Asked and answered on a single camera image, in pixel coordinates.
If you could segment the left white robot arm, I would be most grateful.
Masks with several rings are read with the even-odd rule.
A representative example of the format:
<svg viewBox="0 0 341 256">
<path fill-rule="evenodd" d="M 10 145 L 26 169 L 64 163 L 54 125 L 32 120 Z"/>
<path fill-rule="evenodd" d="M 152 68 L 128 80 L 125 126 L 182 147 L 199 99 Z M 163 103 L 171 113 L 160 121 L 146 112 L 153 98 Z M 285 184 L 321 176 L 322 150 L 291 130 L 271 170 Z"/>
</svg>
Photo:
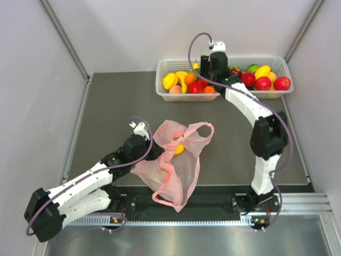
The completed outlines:
<svg viewBox="0 0 341 256">
<path fill-rule="evenodd" d="M 112 183 L 127 175 L 137 163 L 156 160 L 163 152 L 152 139 L 134 134 L 76 178 L 49 190 L 35 190 L 24 213 L 27 236 L 47 242 L 88 214 L 120 210 L 121 194 Z"/>
</svg>

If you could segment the pink plastic bag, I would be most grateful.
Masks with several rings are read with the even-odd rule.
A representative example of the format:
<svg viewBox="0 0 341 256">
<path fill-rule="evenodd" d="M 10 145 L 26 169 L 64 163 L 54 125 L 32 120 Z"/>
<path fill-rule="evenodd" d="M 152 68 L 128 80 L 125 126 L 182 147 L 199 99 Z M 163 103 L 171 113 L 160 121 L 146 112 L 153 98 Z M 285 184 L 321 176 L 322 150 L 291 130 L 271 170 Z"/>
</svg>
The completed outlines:
<svg viewBox="0 0 341 256">
<path fill-rule="evenodd" d="M 214 135 L 209 122 L 184 126 L 165 120 L 153 135 L 154 142 L 164 153 L 154 161 L 143 160 L 131 173 L 138 176 L 152 191 L 152 199 L 180 212 L 196 188 L 200 174 L 200 154 Z M 178 144 L 184 152 L 174 155 Z"/>
</svg>

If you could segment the yellow orange fruit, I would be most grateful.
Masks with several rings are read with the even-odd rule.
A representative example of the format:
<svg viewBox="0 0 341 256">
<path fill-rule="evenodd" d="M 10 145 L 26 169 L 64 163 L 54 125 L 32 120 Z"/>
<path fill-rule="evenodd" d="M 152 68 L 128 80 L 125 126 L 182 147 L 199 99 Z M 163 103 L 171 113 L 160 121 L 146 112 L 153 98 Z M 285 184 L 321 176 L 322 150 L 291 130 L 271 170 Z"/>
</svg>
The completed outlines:
<svg viewBox="0 0 341 256">
<path fill-rule="evenodd" d="M 179 155 L 183 152 L 184 152 L 184 146 L 181 143 L 179 143 L 176 150 L 175 150 L 174 155 Z"/>
</svg>

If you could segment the green orange mango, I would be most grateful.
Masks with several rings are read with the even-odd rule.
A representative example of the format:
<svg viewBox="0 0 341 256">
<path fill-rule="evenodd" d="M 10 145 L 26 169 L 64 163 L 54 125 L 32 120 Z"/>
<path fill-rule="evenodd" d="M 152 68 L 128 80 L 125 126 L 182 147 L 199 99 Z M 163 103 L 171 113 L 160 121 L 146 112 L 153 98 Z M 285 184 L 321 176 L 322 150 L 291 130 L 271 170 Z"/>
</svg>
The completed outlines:
<svg viewBox="0 0 341 256">
<path fill-rule="evenodd" d="M 192 82 L 195 82 L 198 80 L 198 75 L 200 73 L 200 69 L 194 69 L 192 71 L 190 71 L 186 77 L 185 77 L 185 82 L 187 85 L 190 85 Z"/>
</svg>

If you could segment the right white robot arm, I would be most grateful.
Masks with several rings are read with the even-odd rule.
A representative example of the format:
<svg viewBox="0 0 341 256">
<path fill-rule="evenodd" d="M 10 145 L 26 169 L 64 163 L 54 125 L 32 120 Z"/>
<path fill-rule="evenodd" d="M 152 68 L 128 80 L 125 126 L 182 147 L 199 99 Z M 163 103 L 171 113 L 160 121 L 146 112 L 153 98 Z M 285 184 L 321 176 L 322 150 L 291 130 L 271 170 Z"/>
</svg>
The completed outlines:
<svg viewBox="0 0 341 256">
<path fill-rule="evenodd" d="M 261 211 L 273 198 L 274 170 L 288 144 L 287 116 L 282 111 L 274 114 L 262 106 L 242 80 L 230 74 L 224 52 L 202 55 L 200 75 L 210 80 L 215 90 L 237 107 L 253 128 L 250 147 L 256 156 L 255 173 L 247 195 L 236 201 L 236 210 L 243 215 Z"/>
</svg>

